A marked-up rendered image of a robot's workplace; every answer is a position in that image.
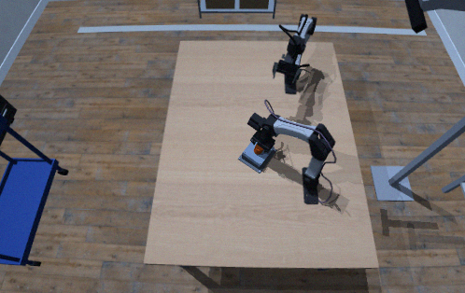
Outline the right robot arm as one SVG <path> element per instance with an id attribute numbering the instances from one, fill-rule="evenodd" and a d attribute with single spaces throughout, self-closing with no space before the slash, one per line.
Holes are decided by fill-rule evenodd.
<path id="1" fill-rule="evenodd" d="M 317 23 L 316 22 L 317 18 L 315 18 L 315 17 L 312 17 L 311 19 L 307 18 L 307 20 L 306 20 L 306 22 L 305 22 L 305 24 L 304 24 L 304 26 L 302 28 L 302 25 L 303 25 L 303 22 L 304 22 L 305 18 L 306 18 L 306 15 L 304 15 L 304 14 L 302 14 L 301 17 L 300 17 L 300 22 L 299 22 L 299 26 L 298 26 L 298 32 L 301 32 L 300 36 L 298 36 L 297 33 L 293 36 L 293 38 L 295 39 L 295 41 L 297 43 L 297 52 L 299 51 L 298 53 L 296 52 L 296 54 L 294 56 L 296 58 L 295 59 L 296 60 L 295 64 L 298 64 L 299 68 L 300 68 L 300 62 L 301 62 L 302 54 L 303 54 L 304 48 L 306 46 L 305 44 L 308 41 L 310 35 L 313 35 L 313 33 L 315 31 L 315 28 L 316 28 L 316 23 Z M 302 20 L 302 23 L 301 23 L 301 20 Z M 301 30 L 301 28 L 302 28 L 302 30 Z M 304 40 L 305 40 L 305 42 L 304 42 Z M 291 56 L 293 51 L 295 51 L 295 45 L 294 45 L 294 42 L 292 41 L 292 39 L 290 38 L 288 48 L 287 48 L 287 52 L 288 52 L 287 55 L 290 54 L 290 56 Z M 285 54 L 282 55 L 282 59 L 285 59 L 284 62 L 286 62 L 286 63 L 293 64 L 293 62 L 294 62 L 294 59 L 285 57 Z M 286 76 L 287 76 L 287 78 L 286 78 Z M 287 93 L 287 94 L 296 94 L 296 92 L 297 92 L 296 91 L 296 81 L 291 86 L 292 81 L 293 81 L 295 76 L 293 74 L 291 74 L 291 73 L 288 73 L 288 72 L 286 73 L 286 76 L 285 76 L 285 93 Z"/>

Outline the light blue flat plate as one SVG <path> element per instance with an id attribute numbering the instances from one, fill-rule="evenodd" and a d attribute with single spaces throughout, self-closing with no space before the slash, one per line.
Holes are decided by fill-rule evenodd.
<path id="1" fill-rule="evenodd" d="M 257 144 L 258 142 L 256 142 Z M 242 155 L 244 155 L 246 158 L 248 158 L 249 160 L 251 160 L 252 162 L 254 162 L 256 165 L 258 165 L 259 167 L 261 166 L 261 164 L 263 164 L 263 162 L 266 160 L 266 158 L 270 155 L 270 153 L 273 151 L 273 149 L 275 147 L 272 147 L 271 150 L 267 153 L 267 152 L 264 152 L 264 150 L 262 151 L 261 154 L 255 154 L 254 152 L 254 148 L 255 148 L 255 145 L 253 145 L 253 143 L 251 142 L 248 147 L 243 151 Z M 261 162 L 261 164 L 260 164 Z"/>

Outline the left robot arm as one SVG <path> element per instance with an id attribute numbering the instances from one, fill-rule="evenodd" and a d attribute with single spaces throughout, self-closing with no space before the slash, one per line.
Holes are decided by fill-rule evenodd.
<path id="1" fill-rule="evenodd" d="M 317 126 L 308 126 L 297 123 L 300 124 L 297 125 L 294 124 L 296 122 L 284 119 L 279 115 L 276 116 L 280 119 L 277 119 L 275 116 L 273 116 L 273 114 L 270 114 L 270 116 L 266 119 L 254 113 L 249 118 L 247 125 L 255 129 L 256 131 L 262 128 L 261 136 L 265 139 L 269 139 L 272 136 L 277 137 L 279 134 L 285 134 L 304 140 L 307 143 L 309 142 L 311 154 L 314 158 L 312 157 L 308 168 L 302 168 L 304 179 L 303 197 L 304 203 L 318 204 L 317 185 L 319 183 L 318 179 L 320 178 L 320 169 L 324 163 L 323 161 L 325 161 L 329 153 L 331 153 L 331 149 L 321 135 L 319 135 L 320 139 L 318 138 L 318 133 L 315 132 L 315 130 L 319 131 L 324 135 L 324 137 L 328 140 L 329 144 L 331 145 L 331 148 L 333 148 L 333 146 L 335 145 L 335 141 L 324 124 L 319 123 Z M 310 188 L 308 187 L 308 185 Z"/>

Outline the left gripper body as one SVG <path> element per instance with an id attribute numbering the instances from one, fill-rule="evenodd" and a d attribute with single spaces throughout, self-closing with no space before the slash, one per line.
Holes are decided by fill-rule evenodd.
<path id="1" fill-rule="evenodd" d="M 261 130 L 256 131 L 255 134 L 252 136 L 252 139 L 257 141 L 257 145 L 267 152 L 271 150 L 271 148 L 273 147 L 273 143 L 275 142 L 275 139 L 273 139 L 272 137 L 269 139 L 263 138 L 261 136 Z"/>

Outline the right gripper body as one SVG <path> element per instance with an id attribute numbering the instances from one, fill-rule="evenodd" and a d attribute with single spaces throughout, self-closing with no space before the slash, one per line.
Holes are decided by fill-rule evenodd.
<path id="1" fill-rule="evenodd" d="M 291 58 L 290 54 L 287 55 L 286 57 Z M 284 62 L 283 60 L 279 60 L 279 62 L 278 62 L 279 65 L 278 65 L 278 67 L 277 67 L 277 71 L 276 71 L 276 72 L 281 73 L 281 74 L 284 74 L 284 75 L 285 75 L 287 72 L 289 72 L 289 73 L 292 73 L 292 74 L 296 75 L 296 71 L 297 71 L 298 69 L 300 69 L 300 68 L 299 68 L 299 65 L 298 65 L 298 64 L 295 64 L 295 63 L 296 63 L 296 60 L 295 60 L 296 58 L 294 57 L 294 58 L 291 58 L 291 59 L 294 59 L 293 64 L 289 64 L 289 63 Z M 281 63 L 282 63 L 282 64 L 281 64 Z M 288 68 L 288 69 L 287 69 L 287 68 Z M 291 70 L 290 70 L 290 69 L 291 69 Z M 293 70 L 294 70 L 294 71 L 293 71 Z M 302 69 L 300 69 L 300 70 L 302 70 Z"/>

